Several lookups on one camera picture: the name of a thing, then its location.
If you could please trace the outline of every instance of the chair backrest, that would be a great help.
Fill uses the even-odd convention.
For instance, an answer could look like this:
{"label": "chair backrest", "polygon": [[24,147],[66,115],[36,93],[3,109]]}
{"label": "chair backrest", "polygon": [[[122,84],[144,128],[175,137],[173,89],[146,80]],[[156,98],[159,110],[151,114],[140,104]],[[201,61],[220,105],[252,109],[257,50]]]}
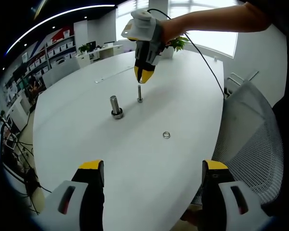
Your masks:
{"label": "chair backrest", "polygon": [[46,88],[55,84],[59,80],[63,79],[65,76],[79,70],[79,64],[76,57],[66,60],[65,62],[58,64],[54,68],[50,69],[43,75],[43,81]]}
{"label": "chair backrest", "polygon": [[[273,110],[249,81],[224,101],[220,132],[212,160],[225,163],[235,180],[247,184],[262,205],[279,195],[283,146]],[[201,204],[202,189],[192,203]]]}

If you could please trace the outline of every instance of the oval table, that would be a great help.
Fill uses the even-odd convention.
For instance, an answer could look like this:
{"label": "oval table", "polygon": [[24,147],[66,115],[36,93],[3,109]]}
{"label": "oval table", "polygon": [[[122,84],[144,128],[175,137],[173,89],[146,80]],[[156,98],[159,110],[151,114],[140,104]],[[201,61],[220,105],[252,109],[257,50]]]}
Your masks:
{"label": "oval table", "polygon": [[[205,58],[223,88],[223,63]],[[201,56],[180,51],[159,62],[138,103],[134,62],[134,52],[98,61],[39,96],[35,165],[41,185],[52,191],[82,163],[104,160],[104,230],[167,231],[201,185],[223,96]],[[111,115],[112,95],[124,112],[120,120]]]}

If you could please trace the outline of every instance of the bright window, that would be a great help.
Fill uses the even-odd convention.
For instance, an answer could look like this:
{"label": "bright window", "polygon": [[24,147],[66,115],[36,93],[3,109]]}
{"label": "bright window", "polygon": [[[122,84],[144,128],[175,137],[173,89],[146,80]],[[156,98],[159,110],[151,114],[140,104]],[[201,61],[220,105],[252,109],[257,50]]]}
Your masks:
{"label": "bright window", "polygon": [[[194,11],[237,5],[236,0],[169,0],[168,14],[175,18]],[[234,57],[236,32],[189,31],[188,36],[196,45]]]}
{"label": "bright window", "polygon": [[121,33],[126,24],[132,19],[131,12],[135,10],[147,10],[148,6],[149,0],[129,0],[118,6],[116,19],[117,41],[126,39],[121,36]]}

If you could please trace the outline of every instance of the ceiling light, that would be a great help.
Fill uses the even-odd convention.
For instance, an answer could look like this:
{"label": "ceiling light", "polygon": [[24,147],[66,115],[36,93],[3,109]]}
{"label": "ceiling light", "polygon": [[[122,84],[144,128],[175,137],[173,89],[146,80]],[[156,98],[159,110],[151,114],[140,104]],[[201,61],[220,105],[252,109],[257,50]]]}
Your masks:
{"label": "ceiling light", "polygon": [[45,19],[44,21],[36,24],[34,27],[32,27],[31,29],[29,29],[27,32],[25,32],[21,37],[19,37],[19,39],[17,39],[13,44],[12,46],[7,50],[7,52],[5,54],[7,54],[14,46],[17,42],[19,42],[24,36],[26,36],[27,34],[29,34],[32,30],[34,30],[35,28],[37,28],[38,26],[56,18],[56,17],[59,17],[63,14],[66,14],[66,13],[70,13],[70,12],[74,12],[74,11],[80,11],[80,10],[84,10],[84,9],[89,9],[89,8],[95,8],[95,7],[114,7],[115,5],[95,5],[95,6],[84,6],[84,7],[80,7],[80,8],[76,8],[76,9],[72,9],[72,10],[69,10],[69,11],[65,11],[65,12],[62,12],[62,13],[59,13],[59,14],[56,14],[48,19]]}

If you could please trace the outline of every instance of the metal screw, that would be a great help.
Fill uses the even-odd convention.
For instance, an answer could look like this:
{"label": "metal screw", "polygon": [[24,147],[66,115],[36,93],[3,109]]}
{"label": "metal screw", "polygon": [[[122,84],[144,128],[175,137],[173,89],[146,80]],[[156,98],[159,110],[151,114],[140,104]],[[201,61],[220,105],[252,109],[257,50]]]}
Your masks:
{"label": "metal screw", "polygon": [[141,86],[140,85],[138,85],[138,99],[137,99],[137,101],[139,103],[143,102],[143,99],[141,98]]}
{"label": "metal screw", "polygon": [[120,108],[119,108],[119,105],[118,105],[117,97],[115,95],[110,97],[110,103],[111,103],[112,110],[113,110],[114,114],[115,115],[119,114],[120,113]]}
{"label": "metal screw", "polygon": [[110,103],[112,107],[111,115],[114,119],[121,119],[124,114],[122,108],[119,108],[118,100],[115,95],[110,97]]}

